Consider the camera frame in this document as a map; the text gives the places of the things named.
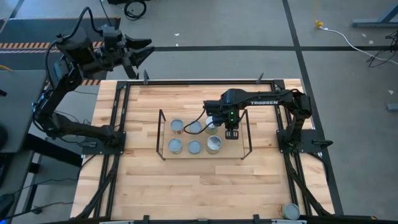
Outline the black desk base leg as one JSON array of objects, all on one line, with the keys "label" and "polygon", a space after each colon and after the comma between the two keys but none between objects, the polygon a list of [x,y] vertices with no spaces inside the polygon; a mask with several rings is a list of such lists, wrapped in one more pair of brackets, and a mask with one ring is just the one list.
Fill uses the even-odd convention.
[{"label": "black desk base leg", "polygon": [[45,141],[32,134],[27,134],[25,137],[23,148],[34,151],[43,156],[51,157],[52,159],[56,159],[66,164],[73,165],[75,167],[81,167],[83,160],[79,154],[51,142]]}]

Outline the grey desk top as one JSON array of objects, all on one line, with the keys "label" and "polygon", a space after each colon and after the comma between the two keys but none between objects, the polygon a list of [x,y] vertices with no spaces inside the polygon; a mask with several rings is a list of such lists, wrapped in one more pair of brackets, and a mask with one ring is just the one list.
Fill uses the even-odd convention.
[{"label": "grey desk top", "polygon": [[43,70],[0,71],[0,153],[22,149],[32,122],[32,103],[40,96],[47,76]]}]

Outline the large mandarin oranges can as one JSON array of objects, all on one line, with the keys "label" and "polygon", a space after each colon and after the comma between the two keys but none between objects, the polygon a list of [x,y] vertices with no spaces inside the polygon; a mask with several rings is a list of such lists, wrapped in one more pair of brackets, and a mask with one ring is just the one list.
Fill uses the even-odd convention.
[{"label": "large mandarin oranges can", "polygon": [[222,140],[218,136],[210,136],[207,140],[206,150],[209,154],[217,154],[222,147]]}]

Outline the orange label tin can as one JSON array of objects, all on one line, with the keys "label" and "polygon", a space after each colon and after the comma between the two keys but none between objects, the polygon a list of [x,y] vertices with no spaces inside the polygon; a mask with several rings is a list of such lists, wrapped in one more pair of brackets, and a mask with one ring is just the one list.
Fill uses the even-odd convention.
[{"label": "orange label tin can", "polygon": [[213,117],[210,116],[210,118],[205,121],[206,128],[205,132],[211,135],[214,135],[218,132],[218,127],[214,125]]}]

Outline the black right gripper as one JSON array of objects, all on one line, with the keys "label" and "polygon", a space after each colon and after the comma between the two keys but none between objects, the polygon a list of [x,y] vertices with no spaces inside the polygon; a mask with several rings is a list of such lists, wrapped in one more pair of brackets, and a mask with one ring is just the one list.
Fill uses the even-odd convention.
[{"label": "black right gripper", "polygon": [[226,129],[239,128],[240,118],[237,106],[223,103],[221,100],[206,100],[203,108],[207,114],[205,121],[212,116],[214,125],[217,127],[223,124]]}]

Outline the black table frame rails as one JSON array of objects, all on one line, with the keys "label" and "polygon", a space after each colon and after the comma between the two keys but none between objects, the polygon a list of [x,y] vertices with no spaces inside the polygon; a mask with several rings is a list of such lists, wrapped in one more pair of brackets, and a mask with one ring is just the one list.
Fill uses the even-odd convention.
[{"label": "black table frame rails", "polygon": [[248,110],[242,131],[245,159],[166,159],[156,153],[159,112],[167,119],[201,115],[204,100],[229,88],[270,90],[265,80],[156,80],[131,87],[126,112],[126,149],[120,157],[112,220],[231,224],[279,218],[291,196],[283,155],[277,148],[277,118],[270,106]]}]

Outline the red label tin can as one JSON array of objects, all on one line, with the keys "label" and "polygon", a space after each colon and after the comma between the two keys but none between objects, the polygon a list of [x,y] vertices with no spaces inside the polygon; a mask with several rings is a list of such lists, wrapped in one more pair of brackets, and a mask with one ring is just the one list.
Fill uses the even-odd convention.
[{"label": "red label tin can", "polygon": [[183,121],[181,119],[172,120],[170,128],[175,134],[182,134],[184,128]]}]

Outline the small silver tin can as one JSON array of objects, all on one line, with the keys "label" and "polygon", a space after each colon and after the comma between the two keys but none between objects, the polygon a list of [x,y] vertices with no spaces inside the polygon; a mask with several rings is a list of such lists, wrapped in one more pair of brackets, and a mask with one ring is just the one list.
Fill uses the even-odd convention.
[{"label": "small silver tin can", "polygon": [[199,154],[202,146],[199,141],[193,140],[188,143],[188,151],[190,154]]}]

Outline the clear rectangular tray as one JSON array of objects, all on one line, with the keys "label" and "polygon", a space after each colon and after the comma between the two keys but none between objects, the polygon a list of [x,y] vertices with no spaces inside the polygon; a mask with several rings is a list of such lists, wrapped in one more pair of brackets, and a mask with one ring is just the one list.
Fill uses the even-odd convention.
[{"label": "clear rectangular tray", "polygon": [[[156,153],[161,159],[245,159],[252,152],[252,143],[250,135],[250,127],[247,124],[246,130],[239,131],[239,139],[227,140],[225,139],[224,132],[225,128],[220,127],[218,132],[214,135],[210,135],[205,131],[192,135],[186,132],[182,134],[175,134],[171,128],[172,120],[166,118],[162,110],[159,111],[159,120],[157,127],[157,143]],[[219,153],[209,154],[206,150],[207,140],[210,136],[218,136],[222,140],[222,147]],[[182,142],[182,151],[179,154],[172,154],[169,151],[169,141],[171,139],[179,139]],[[188,143],[190,141],[199,141],[202,149],[199,154],[190,154],[188,151]]]}]

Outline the blue-grey table leg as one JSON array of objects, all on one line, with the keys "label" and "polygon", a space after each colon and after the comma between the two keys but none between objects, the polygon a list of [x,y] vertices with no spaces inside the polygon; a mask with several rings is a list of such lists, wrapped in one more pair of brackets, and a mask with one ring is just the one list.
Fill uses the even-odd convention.
[{"label": "blue-grey table leg", "polygon": [[398,5],[377,19],[354,19],[351,23],[352,27],[375,27],[375,28],[398,28]]}]

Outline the black hazard-striped floor mat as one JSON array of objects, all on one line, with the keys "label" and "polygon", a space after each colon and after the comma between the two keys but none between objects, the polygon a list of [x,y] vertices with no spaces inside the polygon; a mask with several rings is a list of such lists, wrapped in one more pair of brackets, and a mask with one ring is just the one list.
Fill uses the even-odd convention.
[{"label": "black hazard-striped floor mat", "polygon": [[[0,33],[0,65],[11,70],[44,70],[44,59],[50,43],[56,35],[71,33],[77,17],[9,19]],[[91,27],[90,18],[82,19],[80,27],[84,29],[93,43],[94,49],[103,44]],[[49,70],[62,56],[56,47],[49,53]]]}]

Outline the yellow green label tin can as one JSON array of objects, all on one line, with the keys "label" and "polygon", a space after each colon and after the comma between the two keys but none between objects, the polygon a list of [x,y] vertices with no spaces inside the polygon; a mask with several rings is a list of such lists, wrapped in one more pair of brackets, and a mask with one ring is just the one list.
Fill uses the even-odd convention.
[{"label": "yellow green label tin can", "polygon": [[172,154],[179,154],[182,151],[182,142],[179,139],[171,139],[168,147]]}]

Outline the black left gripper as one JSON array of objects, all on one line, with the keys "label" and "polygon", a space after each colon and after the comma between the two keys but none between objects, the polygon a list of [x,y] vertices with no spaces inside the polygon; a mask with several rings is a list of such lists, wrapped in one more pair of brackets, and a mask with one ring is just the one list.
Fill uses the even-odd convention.
[{"label": "black left gripper", "polygon": [[154,52],[155,47],[147,47],[151,43],[151,39],[133,39],[128,35],[121,40],[105,40],[100,47],[103,66],[111,72],[114,67],[121,65],[129,79],[137,79],[133,67],[139,67]]}]

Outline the white green label tin can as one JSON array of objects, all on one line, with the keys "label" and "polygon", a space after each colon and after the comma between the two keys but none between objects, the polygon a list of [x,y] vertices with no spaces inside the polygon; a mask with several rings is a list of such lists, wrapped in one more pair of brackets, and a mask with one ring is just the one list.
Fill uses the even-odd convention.
[{"label": "white green label tin can", "polygon": [[202,126],[199,121],[195,121],[191,125],[188,126],[188,132],[190,134],[200,134],[201,131],[202,131]]}]

